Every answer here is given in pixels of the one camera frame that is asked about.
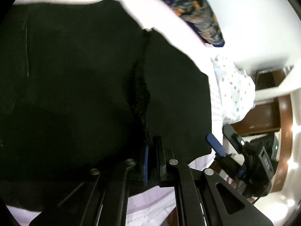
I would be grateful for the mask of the black pants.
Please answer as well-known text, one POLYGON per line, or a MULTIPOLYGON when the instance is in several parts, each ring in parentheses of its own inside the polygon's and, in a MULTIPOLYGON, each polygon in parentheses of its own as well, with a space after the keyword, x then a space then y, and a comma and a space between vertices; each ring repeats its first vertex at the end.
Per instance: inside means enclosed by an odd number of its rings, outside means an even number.
POLYGON ((207 155, 208 77, 114 0, 13 5, 1 16, 1 201, 42 211, 92 168, 144 161, 151 138, 207 155))

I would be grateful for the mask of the white dotted fabric cover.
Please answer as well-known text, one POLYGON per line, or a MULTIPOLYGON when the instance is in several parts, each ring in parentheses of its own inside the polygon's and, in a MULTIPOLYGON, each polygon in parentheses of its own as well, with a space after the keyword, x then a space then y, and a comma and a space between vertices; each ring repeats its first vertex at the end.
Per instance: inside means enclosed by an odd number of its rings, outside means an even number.
POLYGON ((255 84, 243 69, 225 57, 211 58, 222 107, 223 124, 234 124, 245 118, 254 107, 255 84))

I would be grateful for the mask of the pink purple bed sheet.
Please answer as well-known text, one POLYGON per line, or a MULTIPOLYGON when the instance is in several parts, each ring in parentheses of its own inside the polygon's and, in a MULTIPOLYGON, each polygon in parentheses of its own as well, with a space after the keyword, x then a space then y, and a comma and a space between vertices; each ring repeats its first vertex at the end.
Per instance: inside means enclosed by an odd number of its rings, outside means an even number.
MULTIPOLYGON (((15 0, 14 4, 38 2, 60 4, 91 4, 102 0, 15 0)), ((161 0, 117 0, 144 29, 152 27, 159 31, 174 47, 194 61, 209 78, 212 106, 212 133, 222 141, 220 100, 214 68, 208 48, 190 27, 177 17, 161 0)), ((174 209, 176 203, 173 189, 154 187, 130 197, 127 225, 160 225, 174 209)))

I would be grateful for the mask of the navy cat print blanket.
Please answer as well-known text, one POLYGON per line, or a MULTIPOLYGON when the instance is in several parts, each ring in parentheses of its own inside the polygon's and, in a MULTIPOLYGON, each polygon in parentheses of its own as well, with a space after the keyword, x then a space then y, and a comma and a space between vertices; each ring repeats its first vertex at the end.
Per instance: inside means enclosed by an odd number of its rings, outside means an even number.
POLYGON ((200 39, 214 47, 225 44, 218 20, 207 0, 162 0, 200 39))

